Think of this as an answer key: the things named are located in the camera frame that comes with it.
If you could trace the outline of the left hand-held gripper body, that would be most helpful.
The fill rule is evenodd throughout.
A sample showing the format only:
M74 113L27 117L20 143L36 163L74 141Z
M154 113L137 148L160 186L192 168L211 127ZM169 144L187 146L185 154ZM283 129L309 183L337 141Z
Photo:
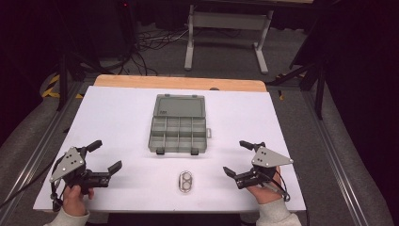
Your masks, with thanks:
M108 172L93 172L87 168L86 147L71 147L56 161L49 180L53 195L61 180L69 187L81 186L83 195L87 195L94 187L108 187L111 179Z

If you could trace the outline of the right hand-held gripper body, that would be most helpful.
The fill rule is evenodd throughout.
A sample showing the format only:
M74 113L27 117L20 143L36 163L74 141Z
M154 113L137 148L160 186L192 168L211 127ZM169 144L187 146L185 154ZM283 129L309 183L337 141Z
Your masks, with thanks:
M252 168L248 172L236 174L234 179L239 189L274 183L273 177L277 167L294 163L292 158L266 148L263 142L255 145L255 155L251 160Z

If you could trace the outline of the person's right hand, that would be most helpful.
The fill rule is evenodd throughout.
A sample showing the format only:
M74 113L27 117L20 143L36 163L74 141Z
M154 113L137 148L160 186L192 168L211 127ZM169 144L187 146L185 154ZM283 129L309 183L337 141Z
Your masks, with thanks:
M273 179L278 183L278 185L281 185L281 178L279 173L280 168L277 167L277 172L275 173ZM266 204L282 199L282 195L266 186L249 186L247 187L247 190L255 197L258 204Z

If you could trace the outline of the person's left hand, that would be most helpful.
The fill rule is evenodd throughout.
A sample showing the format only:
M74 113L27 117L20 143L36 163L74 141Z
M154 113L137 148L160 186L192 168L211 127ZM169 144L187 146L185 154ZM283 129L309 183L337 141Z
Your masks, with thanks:
M73 217L82 217L88 213L81 186L66 186L63 193L63 209Z

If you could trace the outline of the white table sheet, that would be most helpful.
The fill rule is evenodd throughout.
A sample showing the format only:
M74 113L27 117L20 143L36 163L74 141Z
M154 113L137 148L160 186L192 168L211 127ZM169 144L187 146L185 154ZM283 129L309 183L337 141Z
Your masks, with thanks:
M237 173L251 167L253 153L239 141L263 142L287 154L277 114L266 92L205 90L207 150L197 156L158 155L148 148L155 99L160 89L91 87L60 151L95 140L103 145L87 157L87 166L104 171L117 161L122 168L108 187L98 188L87 203L90 211L141 213L240 213L258 208L253 196L239 189L223 168ZM183 193L179 175L188 170L193 187Z

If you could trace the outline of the small clear blister pack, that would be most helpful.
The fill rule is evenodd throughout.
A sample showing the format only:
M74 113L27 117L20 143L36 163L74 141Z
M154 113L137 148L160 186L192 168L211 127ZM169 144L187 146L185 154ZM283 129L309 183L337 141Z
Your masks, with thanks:
M193 175L190 171L182 171L179 175L178 187L181 192L187 193L193 187Z

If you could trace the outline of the yellow black floor tape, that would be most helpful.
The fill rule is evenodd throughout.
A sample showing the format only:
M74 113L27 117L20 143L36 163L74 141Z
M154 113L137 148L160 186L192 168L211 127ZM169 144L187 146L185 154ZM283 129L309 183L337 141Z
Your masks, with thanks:
M61 88L60 88L60 75L54 74L48 82L47 87L41 94L42 98L52 97L52 98L60 98L61 97Z
M282 89L278 90L279 99L281 101L284 100L284 91L285 90L297 90L299 89L299 84L303 80L304 75L296 75L293 79L286 81L285 83L281 84Z

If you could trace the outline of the grey plastic compartment box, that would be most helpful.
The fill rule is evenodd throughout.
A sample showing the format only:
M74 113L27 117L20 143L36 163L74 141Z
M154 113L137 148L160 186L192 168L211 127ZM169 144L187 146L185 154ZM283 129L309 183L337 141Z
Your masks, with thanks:
M199 155L206 152L208 137L204 96L156 96L148 143L152 153Z

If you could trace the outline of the black tripod stand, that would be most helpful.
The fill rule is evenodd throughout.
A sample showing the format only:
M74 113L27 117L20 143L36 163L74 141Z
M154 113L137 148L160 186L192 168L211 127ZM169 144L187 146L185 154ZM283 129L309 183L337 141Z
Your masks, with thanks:
M326 61L327 54L320 54L304 66L301 66L289 73L283 74L282 76L277 76L275 80L267 82L266 85L276 87L303 74L298 86L302 91L310 91L313 85L316 84L314 112L316 113L317 118L321 120L323 119L322 105L326 82L324 64Z
M60 111L67 103L69 96L68 89L68 74L75 81L82 81L85 78L85 73L83 72L82 63L88 65L96 73L99 74L111 74L111 72L102 67L99 62L89 60L75 52L62 51L59 54L59 101L57 110Z

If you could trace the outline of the black cabinet with red light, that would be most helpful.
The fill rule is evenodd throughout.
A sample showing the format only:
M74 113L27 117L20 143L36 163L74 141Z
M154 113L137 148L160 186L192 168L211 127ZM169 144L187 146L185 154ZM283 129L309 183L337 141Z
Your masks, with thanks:
M118 0L117 11L120 30L126 46L126 56L130 57L136 51L136 18L134 8L129 0Z

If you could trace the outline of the aluminium floor rail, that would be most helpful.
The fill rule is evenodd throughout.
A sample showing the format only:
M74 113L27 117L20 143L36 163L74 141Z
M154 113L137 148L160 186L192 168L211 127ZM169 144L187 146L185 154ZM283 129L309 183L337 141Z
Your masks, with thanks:
M327 161L333 171L334 177L337 181L339 189L343 195L344 201L348 211L353 219L355 226L369 226L362 208L360 207L358 197L355 194L354 188L343 168L339 156L337 155L335 146L327 131L327 128L322 120L320 120L314 110L314 102L311 94L307 91L302 92L304 102L311 113L312 120L317 128L317 131L323 140L326 148Z
M87 87L72 83L63 106L57 98L44 98L0 146L0 226L7 225L19 207L26 213L32 210L45 167L53 162L80 104L76 96Z

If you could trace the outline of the grey metal desk frame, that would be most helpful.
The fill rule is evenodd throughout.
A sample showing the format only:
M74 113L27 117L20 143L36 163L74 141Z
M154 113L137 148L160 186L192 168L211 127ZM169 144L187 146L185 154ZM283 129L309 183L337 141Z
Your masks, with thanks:
M222 12L196 11L195 6L189 7L188 14L188 41L184 69L190 71L194 55L194 28L227 28L239 30L259 30L260 37L252 44L258 65L262 74L268 74L268 68L263 55L263 45L274 15L273 10L268 10L262 15L232 14Z

